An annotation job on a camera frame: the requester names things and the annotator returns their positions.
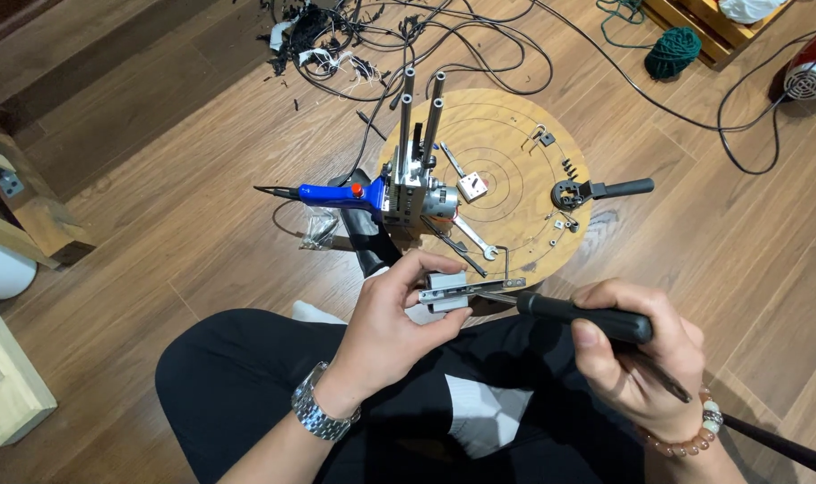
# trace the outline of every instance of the blue handle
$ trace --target blue handle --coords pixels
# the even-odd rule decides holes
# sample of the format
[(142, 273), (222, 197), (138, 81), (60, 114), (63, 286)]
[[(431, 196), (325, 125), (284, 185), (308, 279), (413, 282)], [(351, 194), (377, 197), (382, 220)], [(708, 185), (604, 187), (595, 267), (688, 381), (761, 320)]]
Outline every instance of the blue handle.
[(318, 185), (300, 185), (300, 201), (310, 207), (359, 208), (371, 213), (380, 220), (381, 205), (384, 203), (384, 180), (376, 178), (363, 187), (361, 196), (354, 196), (351, 187), (321, 187)]

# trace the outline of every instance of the green yarn ball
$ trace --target green yarn ball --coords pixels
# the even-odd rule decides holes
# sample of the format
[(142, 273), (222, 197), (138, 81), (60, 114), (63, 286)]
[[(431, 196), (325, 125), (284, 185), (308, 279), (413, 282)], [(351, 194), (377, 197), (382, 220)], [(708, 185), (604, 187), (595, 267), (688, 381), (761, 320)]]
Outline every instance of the green yarn ball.
[(700, 39), (690, 27), (667, 30), (643, 60), (653, 79), (672, 78), (698, 58)]

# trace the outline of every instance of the person's left hand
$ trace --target person's left hand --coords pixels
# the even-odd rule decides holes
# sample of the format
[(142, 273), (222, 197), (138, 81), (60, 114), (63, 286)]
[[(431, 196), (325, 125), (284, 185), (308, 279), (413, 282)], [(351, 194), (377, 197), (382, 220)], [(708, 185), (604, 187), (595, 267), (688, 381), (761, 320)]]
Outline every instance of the person's left hand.
[(464, 269), (453, 259), (413, 250), (380, 276), (363, 282), (337, 355), (315, 387), (324, 412), (347, 418), (360, 402), (403, 379), (420, 358), (458, 335), (472, 313), (469, 307), (423, 325), (414, 323), (404, 310), (418, 303), (414, 286), (427, 272), (455, 274)]

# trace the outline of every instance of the round plywood board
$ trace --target round plywood board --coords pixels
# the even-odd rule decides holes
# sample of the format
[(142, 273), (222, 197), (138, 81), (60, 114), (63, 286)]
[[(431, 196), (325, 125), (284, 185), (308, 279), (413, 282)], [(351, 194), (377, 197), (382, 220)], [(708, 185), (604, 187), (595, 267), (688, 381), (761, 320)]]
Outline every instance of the round plywood board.
[[(414, 105), (412, 122), (425, 125), (429, 105), (430, 101)], [(522, 143), (540, 123), (547, 126), (557, 141), (548, 147), (540, 143), (532, 152), (533, 142), (528, 141), (522, 149)], [(381, 164), (392, 158), (398, 138), (397, 125), (381, 150)], [(587, 232), (592, 202), (571, 214), (581, 226), (577, 233), (554, 226), (555, 220), (566, 220), (563, 215), (550, 220), (545, 216), (557, 211), (551, 189), (554, 183), (568, 177), (563, 161), (570, 159), (577, 182), (589, 180), (589, 172), (572, 136), (547, 111), (524, 97), (503, 91), (445, 91), (436, 140), (446, 143), (466, 173), (477, 171), (488, 185), (488, 193), (473, 203), (467, 204), (459, 195), (462, 205), (458, 213), (485, 243), (509, 248), (510, 278), (524, 277), (530, 287), (545, 280), (572, 257)], [(438, 164), (433, 175), (455, 186), (458, 174), (453, 165), (443, 151), (436, 150), (434, 154)], [(453, 224), (435, 224), (454, 241), (465, 243), (471, 258), (488, 271), (485, 280), (503, 278), (503, 251), (495, 261), (487, 261), (479, 247)], [(452, 248), (425, 226), (411, 229), (410, 236), (412, 247), (460, 260)], [(559, 242), (551, 247), (549, 242), (554, 239)], [(482, 280), (474, 269), (468, 269), (468, 282)]]

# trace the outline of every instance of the beaded bracelet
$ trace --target beaded bracelet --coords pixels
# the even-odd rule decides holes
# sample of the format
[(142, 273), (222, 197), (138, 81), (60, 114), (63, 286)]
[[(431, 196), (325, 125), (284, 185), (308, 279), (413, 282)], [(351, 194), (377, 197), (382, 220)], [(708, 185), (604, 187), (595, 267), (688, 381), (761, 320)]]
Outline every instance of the beaded bracelet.
[(709, 449), (710, 443), (716, 439), (718, 429), (725, 423), (725, 420), (722, 418), (722, 412), (718, 409), (718, 404), (712, 401), (710, 390), (705, 385), (700, 386), (698, 395), (700, 396), (700, 403), (704, 406), (704, 423), (694, 438), (680, 444), (668, 444), (661, 442), (644, 428), (636, 425), (636, 429), (646, 441), (645, 446), (655, 449), (665, 457), (697, 456), (702, 450)]

